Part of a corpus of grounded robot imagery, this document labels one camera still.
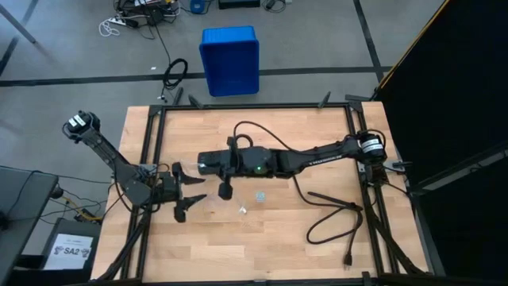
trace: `electronic device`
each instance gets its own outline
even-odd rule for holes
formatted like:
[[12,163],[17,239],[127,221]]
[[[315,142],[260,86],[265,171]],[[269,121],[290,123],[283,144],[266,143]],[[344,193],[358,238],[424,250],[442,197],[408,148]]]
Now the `electronic device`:
[[115,183],[121,185],[134,206],[146,208],[152,204],[176,202],[175,220],[185,222],[185,211],[206,195],[185,198],[181,184],[198,184],[205,180],[187,176],[180,163],[172,164],[171,173],[169,170],[157,172],[156,165],[130,164],[102,136],[100,128],[101,122],[95,114],[80,110],[63,124],[62,131],[76,144],[84,142],[113,170]]

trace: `power cord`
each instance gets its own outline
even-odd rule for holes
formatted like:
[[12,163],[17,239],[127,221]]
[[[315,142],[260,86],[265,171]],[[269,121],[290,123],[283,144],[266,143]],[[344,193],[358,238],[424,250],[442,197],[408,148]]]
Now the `power cord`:
[[[296,149],[292,149],[290,146],[288,146],[286,143],[284,143],[284,141],[282,141],[279,137],[277,137],[273,132],[271,132],[266,127],[262,126],[261,124],[258,124],[258,123],[255,123],[255,122],[250,122],[250,121],[241,121],[241,122],[238,122],[234,126],[234,128],[233,128],[233,138],[234,138],[235,142],[239,138],[243,137],[243,138],[246,138],[249,141],[249,144],[251,146],[253,145],[252,139],[248,135],[245,135],[245,134],[239,134],[239,135],[237,135],[237,128],[238,128],[238,126],[240,126],[242,124],[250,124],[250,125],[257,126],[257,127],[261,128],[262,130],[264,130],[265,132],[267,132],[268,134],[270,134],[274,139],[276,139],[286,149],[288,149],[288,150],[290,150],[291,152],[294,152],[294,153],[302,153],[301,151],[298,151]],[[311,153],[311,154],[309,154],[309,153],[302,153],[302,154],[314,156],[314,155],[318,155],[319,153]],[[342,201],[340,199],[335,199],[335,198],[332,198],[332,197],[328,197],[327,195],[318,194],[318,193],[315,193],[315,192],[312,192],[312,191],[308,192],[307,194],[315,196],[315,197],[318,197],[320,199],[325,199],[325,200],[331,201],[333,203],[314,203],[314,202],[311,202],[311,201],[309,201],[308,199],[306,199],[303,196],[302,190],[300,189],[300,185],[298,184],[298,181],[296,180],[296,176],[293,176],[292,178],[293,178],[293,181],[294,181],[294,185],[296,186],[296,190],[298,191],[298,194],[300,195],[300,198],[302,198],[302,200],[304,202],[306,202],[306,203],[308,203],[310,205],[319,206],[319,207],[336,207],[337,208],[335,211],[333,211],[332,213],[326,215],[324,218],[321,218],[320,220],[318,220],[316,223],[314,223],[309,228],[309,230],[307,231],[307,235],[306,235],[307,241],[310,244],[318,245],[318,244],[322,244],[322,243],[326,243],[326,242],[331,242],[332,240],[335,240],[335,239],[338,239],[338,238],[342,238],[342,237],[344,237],[344,236],[346,236],[348,234],[351,234],[351,238],[349,239],[348,249],[346,251],[346,254],[344,255],[344,266],[345,267],[351,266],[352,265],[352,244],[353,244],[353,242],[355,240],[355,236],[356,236],[357,230],[361,227],[361,225],[362,225],[362,223],[364,221],[364,217],[361,214],[361,211],[363,210],[363,208],[357,206],[355,203],[347,203],[347,202]],[[338,234],[338,235],[332,236],[331,238],[326,238],[326,239],[320,240],[320,241],[312,241],[310,239],[310,233],[312,232],[312,230],[314,228],[316,228],[322,222],[324,222],[328,218],[333,217],[335,214],[339,213],[342,210],[349,210],[349,211],[355,211],[356,212],[356,224],[355,224],[355,226],[351,230],[346,231],[346,232],[344,232],[342,234]]]
[[[335,240],[335,239],[338,239],[338,238],[342,238],[342,237],[344,237],[346,235],[351,234],[351,238],[349,239],[348,249],[346,251],[346,254],[344,255],[344,260],[343,260],[344,266],[345,267],[350,267],[352,265],[352,244],[353,244],[353,242],[355,240],[355,236],[356,236],[357,230],[362,226],[362,223],[364,222],[364,217],[362,215],[363,208],[357,206],[355,203],[347,203],[347,202],[341,201],[339,199],[328,197],[327,195],[321,195],[321,194],[309,191],[309,192],[307,192],[307,194],[316,196],[316,197],[318,197],[320,199],[326,199],[328,201],[333,201],[333,202],[335,202],[335,204],[332,204],[332,203],[314,203],[314,202],[311,202],[311,201],[309,201],[308,199],[306,199],[303,196],[302,190],[300,189],[300,185],[298,184],[298,181],[296,180],[296,176],[293,176],[293,181],[294,181],[294,185],[296,186],[296,190],[298,191],[298,194],[300,195],[300,198],[302,198],[302,200],[304,202],[306,202],[306,203],[308,203],[310,205],[313,205],[313,206],[336,207],[337,208],[335,211],[333,211],[330,214],[326,215],[324,218],[321,218],[320,220],[318,220],[316,223],[314,223],[309,228],[309,230],[307,231],[307,235],[306,235],[307,242],[309,242],[310,244],[313,244],[313,245],[320,245],[320,244],[323,244],[323,243],[326,243],[326,242],[331,242],[332,240]],[[335,214],[339,213],[342,210],[349,210],[349,211],[356,212],[356,223],[355,223],[355,226],[351,230],[348,230],[348,231],[346,231],[346,232],[344,232],[342,234],[338,234],[338,235],[332,236],[331,238],[326,238],[326,239],[323,239],[323,240],[320,240],[320,241],[313,241],[313,240],[310,239],[310,233],[312,232],[312,230],[314,230],[314,228],[316,228],[322,222],[324,222],[328,218],[333,217]]]
[[[279,8],[274,9],[274,6],[277,2],[282,3]],[[281,13],[286,9],[286,1],[285,0],[264,0],[261,6],[270,13]]]

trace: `white sign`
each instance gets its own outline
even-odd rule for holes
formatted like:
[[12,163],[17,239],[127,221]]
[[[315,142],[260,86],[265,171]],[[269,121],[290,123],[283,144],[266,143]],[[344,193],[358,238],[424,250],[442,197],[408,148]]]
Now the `white sign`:
[[58,234],[44,270],[82,269],[91,253],[93,238]]

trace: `table leg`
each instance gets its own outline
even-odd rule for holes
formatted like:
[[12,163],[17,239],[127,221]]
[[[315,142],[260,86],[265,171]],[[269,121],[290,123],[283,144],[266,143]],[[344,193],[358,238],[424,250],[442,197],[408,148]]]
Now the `table leg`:
[[3,17],[5,17],[7,21],[9,21],[10,24],[12,24],[19,31],[19,33],[22,33],[23,36],[25,36],[26,40],[31,41],[32,43],[36,42],[35,38],[30,35],[25,27],[23,27],[23,25],[18,22],[16,18],[13,17],[13,15],[11,15],[2,4],[0,4],[0,14],[3,15]]

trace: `label sticker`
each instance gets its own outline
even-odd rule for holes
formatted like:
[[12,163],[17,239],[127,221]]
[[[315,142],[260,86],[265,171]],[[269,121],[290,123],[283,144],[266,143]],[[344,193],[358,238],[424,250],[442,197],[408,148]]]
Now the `label sticker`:
[[85,126],[86,123],[81,119],[81,117],[79,115],[75,115],[74,116],[74,119],[81,125],[81,126]]
[[362,143],[362,148],[365,148],[369,145],[373,145],[373,144],[379,144],[379,140],[377,139],[371,139],[371,140],[368,140],[368,141],[365,141],[364,143]]
[[370,145],[370,146],[364,148],[364,153],[371,152],[372,150],[382,149],[382,148],[383,148],[383,146],[381,144]]
[[73,118],[69,119],[69,123],[71,123],[72,127],[76,127],[78,125]]

